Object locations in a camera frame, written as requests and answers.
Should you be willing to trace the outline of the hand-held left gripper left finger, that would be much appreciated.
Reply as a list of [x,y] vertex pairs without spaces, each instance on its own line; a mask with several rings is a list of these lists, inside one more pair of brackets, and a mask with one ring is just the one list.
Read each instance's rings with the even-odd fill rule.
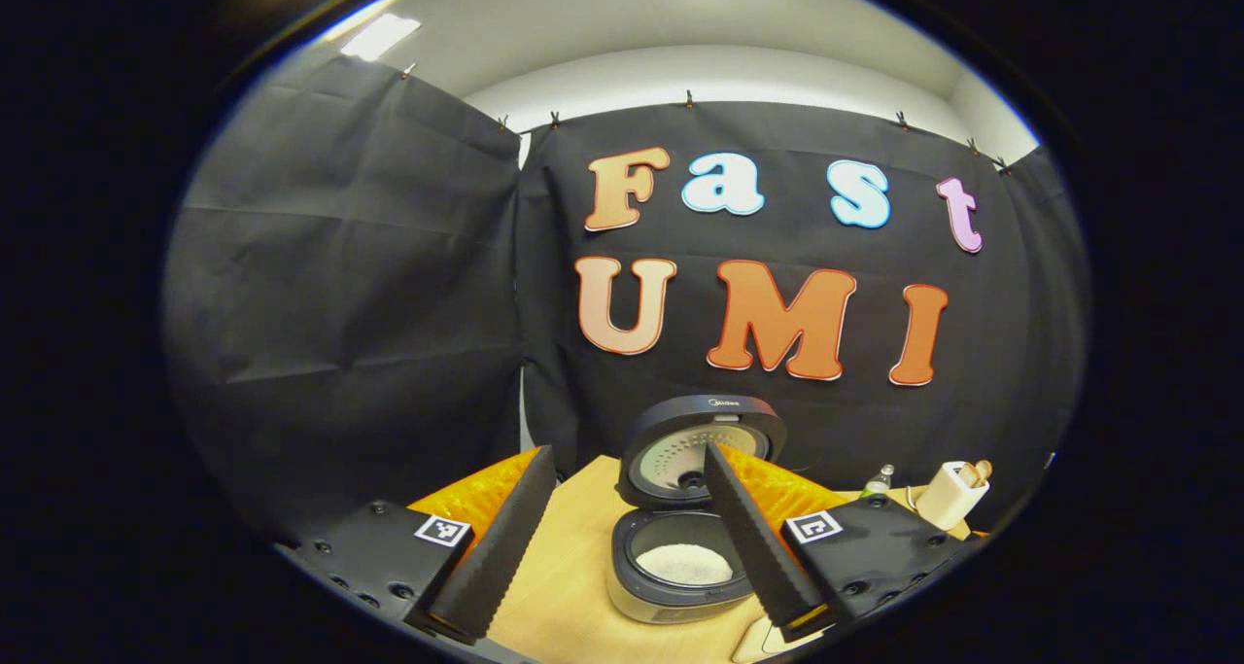
[[373,501],[279,552],[384,620],[483,639],[556,486],[534,446],[408,504]]

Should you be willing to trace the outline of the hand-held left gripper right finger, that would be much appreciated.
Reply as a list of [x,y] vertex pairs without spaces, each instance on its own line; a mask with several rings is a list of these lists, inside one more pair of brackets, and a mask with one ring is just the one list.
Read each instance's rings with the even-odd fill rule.
[[884,492],[848,500],[773,463],[712,445],[712,509],[782,638],[797,642],[911,601],[982,550]]

